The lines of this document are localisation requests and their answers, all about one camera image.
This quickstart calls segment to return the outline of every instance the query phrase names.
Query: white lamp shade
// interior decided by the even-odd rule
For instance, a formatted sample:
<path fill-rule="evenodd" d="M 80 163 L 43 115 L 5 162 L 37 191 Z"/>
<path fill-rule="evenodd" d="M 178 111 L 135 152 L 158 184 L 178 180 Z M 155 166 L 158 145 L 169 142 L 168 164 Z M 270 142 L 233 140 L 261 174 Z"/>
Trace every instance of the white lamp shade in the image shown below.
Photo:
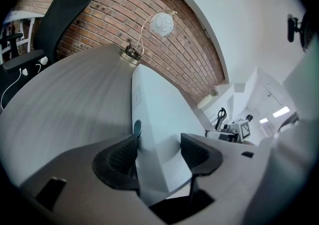
<path fill-rule="evenodd" d="M 173 17 L 171 14 L 167 13 L 157 13 L 152 17 L 150 27 L 153 32 L 156 32 L 161 36 L 166 36 L 170 34 L 174 28 Z"/>

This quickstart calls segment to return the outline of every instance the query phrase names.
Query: ceiling light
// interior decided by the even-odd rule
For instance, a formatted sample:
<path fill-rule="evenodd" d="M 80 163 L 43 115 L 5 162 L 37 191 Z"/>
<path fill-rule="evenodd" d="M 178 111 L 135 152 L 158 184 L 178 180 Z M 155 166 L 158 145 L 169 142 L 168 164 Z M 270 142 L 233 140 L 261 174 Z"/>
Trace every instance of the ceiling light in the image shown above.
<path fill-rule="evenodd" d="M 265 123 L 265 122 L 267 122 L 267 121 L 268 121 L 268 119 L 267 119 L 267 118 L 264 118 L 264 119 L 260 120 L 259 122 L 260 122 L 260 124 L 263 124 L 263 123 Z"/>
<path fill-rule="evenodd" d="M 273 115 L 275 118 L 287 113 L 287 112 L 290 112 L 289 108 L 287 106 L 285 106 L 284 108 L 282 108 L 281 110 L 279 111 L 276 111 Z"/>

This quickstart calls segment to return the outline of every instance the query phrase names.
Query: lamp fixture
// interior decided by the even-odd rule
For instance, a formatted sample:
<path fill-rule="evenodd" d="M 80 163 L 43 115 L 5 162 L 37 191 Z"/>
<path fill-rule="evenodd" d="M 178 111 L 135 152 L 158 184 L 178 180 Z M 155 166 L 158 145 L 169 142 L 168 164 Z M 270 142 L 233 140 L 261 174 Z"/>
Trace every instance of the lamp fixture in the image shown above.
<path fill-rule="evenodd" d="M 264 118 L 264 119 L 260 120 L 259 122 L 260 122 L 260 124 L 263 124 L 263 123 L 265 123 L 265 122 L 267 122 L 267 121 L 268 121 L 268 119 L 267 119 L 267 118 Z"/>
<path fill-rule="evenodd" d="M 141 57 L 144 54 L 143 29 L 146 22 L 152 18 L 150 21 L 151 30 L 161 36 L 166 36 L 170 34 L 174 28 L 173 16 L 175 14 L 177 14 L 176 11 L 165 9 L 150 15 L 142 25 L 139 41 L 136 47 L 133 47 L 132 44 L 128 45 L 125 50 L 121 49 L 120 56 L 132 64 L 139 64 Z M 140 44 L 142 47 L 141 52 L 138 50 Z"/>
<path fill-rule="evenodd" d="M 279 111 L 276 111 L 275 113 L 273 113 L 273 116 L 275 118 L 287 113 L 287 112 L 290 112 L 288 106 L 285 106 L 284 108 L 280 109 Z"/>

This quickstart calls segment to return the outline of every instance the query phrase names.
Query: black slot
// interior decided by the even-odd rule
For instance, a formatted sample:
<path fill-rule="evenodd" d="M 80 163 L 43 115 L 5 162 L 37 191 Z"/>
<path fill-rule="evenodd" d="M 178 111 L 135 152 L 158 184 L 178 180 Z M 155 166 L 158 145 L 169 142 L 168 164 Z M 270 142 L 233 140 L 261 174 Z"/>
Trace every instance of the black slot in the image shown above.
<path fill-rule="evenodd" d="M 214 202 L 210 195 L 198 188 L 195 178 L 192 180 L 190 191 L 189 196 L 165 199 L 150 209 L 162 221 L 171 225 L 191 217 Z"/>
<path fill-rule="evenodd" d="M 249 151 L 245 151 L 245 152 L 243 152 L 241 155 L 243 155 L 243 156 L 245 156 L 245 157 L 247 157 L 247 158 L 252 158 L 253 155 L 254 155 L 254 153 L 249 152 Z"/>
<path fill-rule="evenodd" d="M 45 208 L 52 211 L 53 206 L 61 194 L 65 184 L 65 180 L 53 177 L 47 182 L 35 199 Z"/>

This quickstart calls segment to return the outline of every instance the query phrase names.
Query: chair armrest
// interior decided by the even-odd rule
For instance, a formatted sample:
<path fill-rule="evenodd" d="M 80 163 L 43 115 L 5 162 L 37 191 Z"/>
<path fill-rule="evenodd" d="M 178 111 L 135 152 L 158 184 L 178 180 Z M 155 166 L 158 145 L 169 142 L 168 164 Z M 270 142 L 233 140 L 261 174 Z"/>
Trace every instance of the chair armrest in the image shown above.
<path fill-rule="evenodd" d="M 27 64 L 38 61 L 39 59 L 45 57 L 44 51 L 42 49 L 32 51 L 20 56 L 17 56 L 8 62 L 3 63 L 2 67 L 5 73 L 9 73 L 15 69 L 26 66 Z"/>
<path fill-rule="evenodd" d="M 3 38 L 0 39 L 0 44 L 4 44 L 7 41 L 10 41 L 10 42 L 15 41 L 16 39 L 21 38 L 22 36 L 23 34 L 21 32 L 15 33 L 9 36 L 4 36 Z"/>

